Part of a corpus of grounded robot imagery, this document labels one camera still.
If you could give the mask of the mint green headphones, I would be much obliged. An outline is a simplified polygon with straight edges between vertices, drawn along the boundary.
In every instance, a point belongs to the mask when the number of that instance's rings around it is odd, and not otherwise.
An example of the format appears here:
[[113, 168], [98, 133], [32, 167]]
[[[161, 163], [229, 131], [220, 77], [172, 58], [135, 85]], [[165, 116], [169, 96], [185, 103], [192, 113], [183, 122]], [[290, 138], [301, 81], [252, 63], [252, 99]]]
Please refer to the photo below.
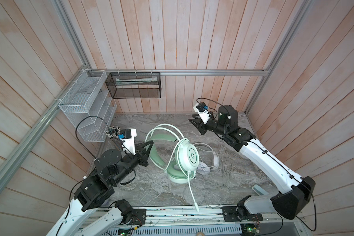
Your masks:
[[200, 157], [196, 147], [182, 132], [171, 124], [160, 124], [150, 130], [146, 141], [167, 141], [175, 144], [166, 163], [152, 146], [149, 157], [156, 167], [167, 173], [170, 181], [178, 184], [189, 183], [196, 176]]

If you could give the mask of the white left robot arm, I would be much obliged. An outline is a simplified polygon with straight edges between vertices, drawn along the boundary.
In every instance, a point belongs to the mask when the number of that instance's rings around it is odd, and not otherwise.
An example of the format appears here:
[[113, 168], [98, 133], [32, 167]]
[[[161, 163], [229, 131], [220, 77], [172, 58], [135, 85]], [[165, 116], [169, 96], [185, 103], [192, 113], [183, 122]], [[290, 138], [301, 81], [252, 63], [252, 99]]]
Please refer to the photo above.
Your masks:
[[125, 200], [117, 200], [103, 216], [88, 226], [83, 224], [109, 199], [117, 187], [139, 165], [148, 166], [153, 141], [135, 145], [135, 154], [123, 156], [119, 150], [110, 149], [95, 160], [93, 171], [77, 183], [70, 193], [70, 203], [65, 213], [49, 231], [49, 236], [100, 236], [120, 224], [142, 225], [141, 216]]

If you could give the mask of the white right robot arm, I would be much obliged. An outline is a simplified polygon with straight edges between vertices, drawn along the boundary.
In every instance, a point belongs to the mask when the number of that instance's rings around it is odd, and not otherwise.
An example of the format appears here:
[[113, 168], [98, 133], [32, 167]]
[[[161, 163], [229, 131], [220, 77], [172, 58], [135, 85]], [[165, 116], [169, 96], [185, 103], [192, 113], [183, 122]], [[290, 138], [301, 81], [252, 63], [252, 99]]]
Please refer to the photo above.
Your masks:
[[215, 133], [242, 156], [251, 160], [274, 183], [278, 192], [263, 196], [248, 195], [237, 204], [240, 221], [251, 220], [253, 215], [278, 213], [293, 220], [310, 202], [316, 185], [311, 177], [302, 177], [269, 152], [256, 136], [238, 123], [238, 112], [231, 106], [220, 106], [217, 117], [208, 111], [204, 102], [196, 103], [197, 113], [189, 120], [200, 132]]

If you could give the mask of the white headphones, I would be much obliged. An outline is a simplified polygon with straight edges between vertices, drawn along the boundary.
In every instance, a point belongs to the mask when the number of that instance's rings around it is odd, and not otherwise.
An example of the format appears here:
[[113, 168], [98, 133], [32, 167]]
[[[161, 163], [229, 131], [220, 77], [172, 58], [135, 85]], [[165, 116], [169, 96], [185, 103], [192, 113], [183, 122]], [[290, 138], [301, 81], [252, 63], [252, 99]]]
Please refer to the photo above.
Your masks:
[[210, 145], [201, 142], [194, 143], [193, 145], [199, 153], [204, 153], [204, 156], [200, 157], [200, 162], [196, 170], [199, 174], [208, 175], [210, 171], [219, 168], [220, 158]]

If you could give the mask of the clear cup of pencils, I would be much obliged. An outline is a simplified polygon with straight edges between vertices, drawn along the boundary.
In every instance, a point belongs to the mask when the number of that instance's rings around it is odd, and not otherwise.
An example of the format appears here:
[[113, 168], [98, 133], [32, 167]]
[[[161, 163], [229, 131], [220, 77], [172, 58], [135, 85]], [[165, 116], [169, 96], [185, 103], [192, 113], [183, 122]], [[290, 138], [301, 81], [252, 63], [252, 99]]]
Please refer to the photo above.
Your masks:
[[110, 126], [106, 131], [106, 136], [113, 141], [115, 147], [123, 151], [123, 142], [120, 140], [121, 128], [119, 126]]

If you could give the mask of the aluminium wall rail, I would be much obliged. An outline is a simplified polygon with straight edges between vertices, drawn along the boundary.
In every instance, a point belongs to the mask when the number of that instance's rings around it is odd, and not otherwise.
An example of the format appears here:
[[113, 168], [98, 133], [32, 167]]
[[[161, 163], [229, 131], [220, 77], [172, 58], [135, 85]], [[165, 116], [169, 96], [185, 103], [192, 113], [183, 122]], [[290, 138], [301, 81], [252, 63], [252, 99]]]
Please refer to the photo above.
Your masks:
[[77, 78], [88, 67], [88, 65], [83, 65], [77, 70], [65, 88], [63, 88], [57, 98], [54, 99], [49, 108], [43, 113], [36, 124], [27, 132], [21, 142], [0, 166], [0, 195], [58, 114], [60, 110], [59, 104], [62, 99], [72, 88]]
[[266, 76], [267, 69], [92, 69], [106, 73], [159, 73], [161, 76]]

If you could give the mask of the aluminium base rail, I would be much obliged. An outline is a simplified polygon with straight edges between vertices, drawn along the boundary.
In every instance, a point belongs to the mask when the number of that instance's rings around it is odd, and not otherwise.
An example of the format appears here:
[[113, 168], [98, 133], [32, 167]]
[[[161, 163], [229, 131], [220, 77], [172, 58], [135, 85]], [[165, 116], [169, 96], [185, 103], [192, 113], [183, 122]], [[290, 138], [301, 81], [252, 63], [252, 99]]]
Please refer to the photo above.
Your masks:
[[78, 236], [273, 236], [283, 235], [289, 220], [277, 213], [238, 217], [237, 205], [135, 207], [122, 216], [114, 208], [99, 208], [78, 229]]

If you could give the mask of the aluminium left wall rail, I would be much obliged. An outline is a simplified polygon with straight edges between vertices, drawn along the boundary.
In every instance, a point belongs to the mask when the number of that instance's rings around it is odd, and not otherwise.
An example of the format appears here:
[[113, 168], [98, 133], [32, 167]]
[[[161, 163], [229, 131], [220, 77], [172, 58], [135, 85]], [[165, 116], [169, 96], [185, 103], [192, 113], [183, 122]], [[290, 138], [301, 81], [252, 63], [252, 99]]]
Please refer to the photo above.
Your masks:
[[72, 88], [77, 78], [88, 67], [88, 65], [83, 65], [77, 70], [65, 88], [63, 88], [57, 98], [54, 99], [49, 108], [43, 113], [36, 124], [27, 132], [21, 142], [0, 166], [0, 195], [58, 114], [60, 110], [59, 104], [62, 99]]

